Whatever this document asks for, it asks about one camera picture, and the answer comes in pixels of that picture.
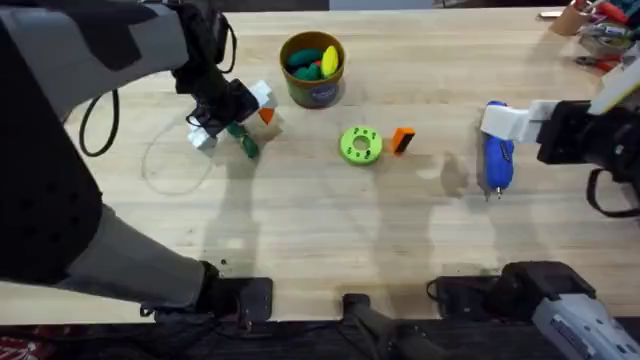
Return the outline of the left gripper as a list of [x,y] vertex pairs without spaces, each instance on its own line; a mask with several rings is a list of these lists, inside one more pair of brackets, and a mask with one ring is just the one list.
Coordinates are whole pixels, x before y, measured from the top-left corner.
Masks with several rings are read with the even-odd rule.
[[176,92],[192,96],[196,108],[187,117],[187,139],[199,150],[213,149],[217,136],[232,124],[239,124],[257,111],[269,125],[277,100],[273,89],[260,80],[249,88],[240,80],[225,78],[230,69],[221,70],[226,45],[237,48],[237,37],[226,16],[214,9],[202,11],[196,5],[181,2],[171,7],[184,33],[188,60],[174,69]]

